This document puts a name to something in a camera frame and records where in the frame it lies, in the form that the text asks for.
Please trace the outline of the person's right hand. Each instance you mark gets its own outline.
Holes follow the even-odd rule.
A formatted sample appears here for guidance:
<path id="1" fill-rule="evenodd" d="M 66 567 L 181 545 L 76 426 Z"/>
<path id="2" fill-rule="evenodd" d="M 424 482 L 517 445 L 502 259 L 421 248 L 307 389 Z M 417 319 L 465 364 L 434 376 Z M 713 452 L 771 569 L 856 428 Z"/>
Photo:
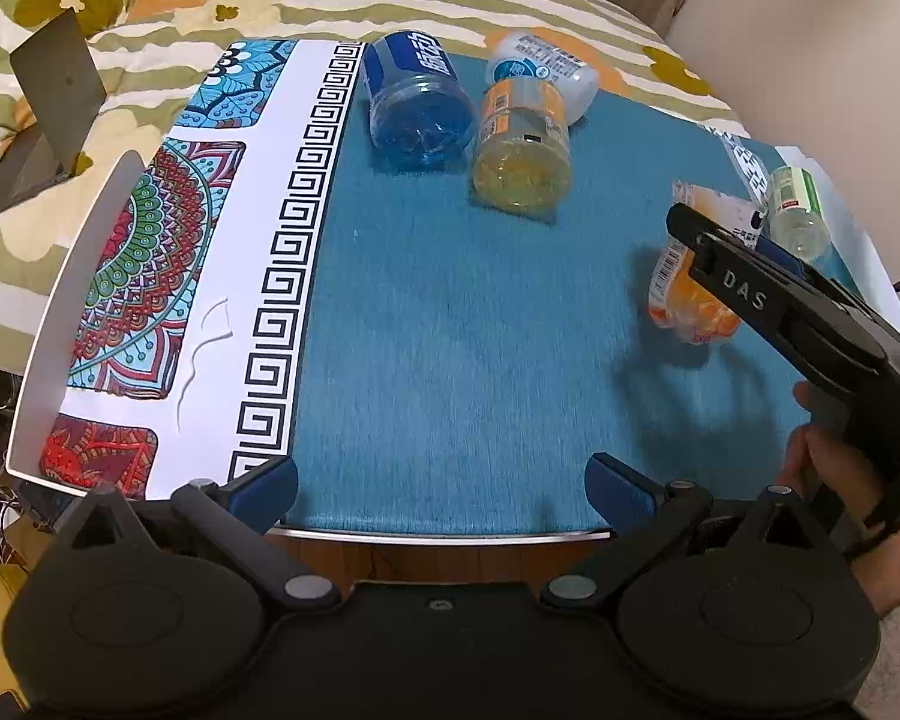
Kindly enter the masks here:
<path id="1" fill-rule="evenodd" d="M 805 496 L 824 484 L 841 498 L 860 532 L 883 492 L 870 463 L 818 418 L 790 434 L 777 483 Z M 880 616 L 900 606 L 900 530 L 870 553 L 857 557 L 852 572 Z"/>

